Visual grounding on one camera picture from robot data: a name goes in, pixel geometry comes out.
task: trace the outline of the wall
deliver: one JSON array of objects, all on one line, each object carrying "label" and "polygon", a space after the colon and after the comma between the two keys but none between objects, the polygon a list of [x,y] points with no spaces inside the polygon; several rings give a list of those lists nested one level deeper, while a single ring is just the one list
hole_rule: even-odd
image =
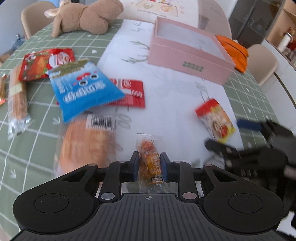
[{"label": "wall", "polygon": [[229,18],[237,3],[237,0],[216,0],[216,1],[222,7],[226,17]]},{"label": "wall", "polygon": [[11,49],[16,34],[24,34],[20,14],[36,0],[5,0],[0,5],[0,55]]},{"label": "wall", "polygon": [[52,2],[56,7],[59,7],[59,0],[46,0],[46,1]]}]

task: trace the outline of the water bottle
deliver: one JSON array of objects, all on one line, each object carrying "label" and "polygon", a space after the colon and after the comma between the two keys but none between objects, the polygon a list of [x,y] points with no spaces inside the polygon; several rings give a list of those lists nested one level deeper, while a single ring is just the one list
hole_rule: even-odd
[{"label": "water bottle", "polygon": [[21,46],[24,43],[24,40],[20,38],[20,35],[17,34],[17,40],[15,41],[15,43],[12,46],[12,50],[13,52],[17,50],[17,48],[19,46]]}]

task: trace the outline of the orange bag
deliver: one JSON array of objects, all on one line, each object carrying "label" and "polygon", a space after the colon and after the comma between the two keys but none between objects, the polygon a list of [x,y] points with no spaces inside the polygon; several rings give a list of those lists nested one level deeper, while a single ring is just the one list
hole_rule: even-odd
[{"label": "orange bag", "polygon": [[232,58],[235,63],[235,68],[239,72],[245,73],[248,66],[248,50],[239,43],[224,36],[216,35],[216,38]]}]

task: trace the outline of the plastic wrapper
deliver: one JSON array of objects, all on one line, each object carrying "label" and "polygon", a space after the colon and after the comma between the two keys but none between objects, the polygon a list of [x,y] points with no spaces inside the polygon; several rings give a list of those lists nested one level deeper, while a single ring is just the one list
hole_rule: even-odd
[{"label": "plastic wrapper", "polygon": [[48,72],[67,122],[85,110],[122,99],[120,91],[89,59],[61,65]]},{"label": "plastic wrapper", "polygon": [[47,77],[46,72],[60,65],[75,61],[73,50],[49,49],[24,56],[20,74],[21,81],[37,80]]},{"label": "plastic wrapper", "polygon": [[155,138],[138,134],[137,148],[141,155],[139,165],[140,193],[168,193],[167,184],[163,181],[160,157],[155,146]]},{"label": "plastic wrapper", "polygon": [[195,112],[215,140],[225,143],[235,132],[228,115],[215,99],[209,99]]},{"label": "plastic wrapper", "polygon": [[20,66],[10,71],[8,90],[8,139],[23,133],[31,123],[28,114],[26,83],[20,82]]},{"label": "plastic wrapper", "polygon": [[56,171],[65,174],[95,163],[108,167],[116,160],[116,120],[113,117],[82,114],[64,124],[57,142]]},{"label": "plastic wrapper", "polygon": [[142,81],[128,79],[110,79],[110,81],[125,94],[123,99],[110,103],[110,105],[145,108]]},{"label": "plastic wrapper", "polygon": [[0,77],[0,105],[4,104],[6,102],[5,99],[5,80],[7,76],[4,75]]}]

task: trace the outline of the cardboard box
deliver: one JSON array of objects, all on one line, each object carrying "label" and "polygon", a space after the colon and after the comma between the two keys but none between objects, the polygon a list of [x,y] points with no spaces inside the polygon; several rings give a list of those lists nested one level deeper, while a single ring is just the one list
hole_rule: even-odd
[{"label": "cardboard box", "polygon": [[235,64],[215,35],[158,17],[148,63],[181,71],[223,85]]}]

